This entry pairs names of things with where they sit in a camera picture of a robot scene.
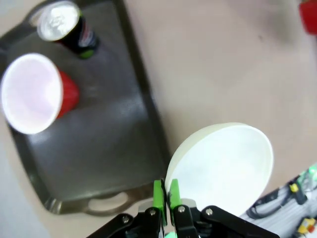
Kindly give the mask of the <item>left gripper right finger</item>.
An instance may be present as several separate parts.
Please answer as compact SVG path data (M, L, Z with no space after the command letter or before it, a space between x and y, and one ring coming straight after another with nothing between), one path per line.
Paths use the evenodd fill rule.
M178 238L277 238L279 235L217 206L198 210L192 199L181 199L178 180L169 189L169 209Z

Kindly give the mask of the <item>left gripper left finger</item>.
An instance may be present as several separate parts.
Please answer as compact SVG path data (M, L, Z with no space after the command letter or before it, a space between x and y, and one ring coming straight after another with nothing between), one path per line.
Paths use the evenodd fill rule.
M153 200L139 206L135 217L122 213L89 235L90 238L162 238L166 217L164 180L154 181Z

